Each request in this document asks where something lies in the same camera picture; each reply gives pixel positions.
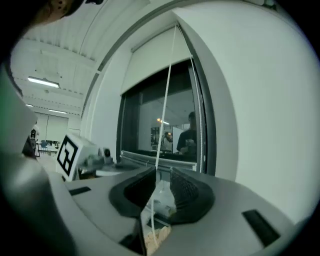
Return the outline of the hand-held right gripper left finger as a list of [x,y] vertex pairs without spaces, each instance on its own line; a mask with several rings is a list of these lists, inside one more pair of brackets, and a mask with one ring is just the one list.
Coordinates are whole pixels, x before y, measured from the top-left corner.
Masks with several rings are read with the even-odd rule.
[[141,213],[155,189],[155,168],[70,182],[50,172],[48,180],[73,255],[147,255]]

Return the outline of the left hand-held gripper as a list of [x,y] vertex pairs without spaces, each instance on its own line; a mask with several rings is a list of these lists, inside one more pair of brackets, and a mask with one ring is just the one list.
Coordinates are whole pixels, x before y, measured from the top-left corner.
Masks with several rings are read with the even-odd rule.
[[114,164],[110,151],[74,133],[67,133],[56,156],[56,171],[67,182]]

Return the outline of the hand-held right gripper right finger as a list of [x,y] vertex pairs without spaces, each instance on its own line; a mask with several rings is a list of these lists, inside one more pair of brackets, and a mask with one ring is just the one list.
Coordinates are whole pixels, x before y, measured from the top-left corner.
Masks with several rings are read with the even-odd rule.
[[[208,184],[214,204],[196,223],[173,226],[154,255],[275,255],[294,233],[295,225],[284,213],[244,185],[195,171],[185,170],[184,174]],[[249,210],[258,211],[275,229],[280,235],[277,241],[263,246],[243,216]]]

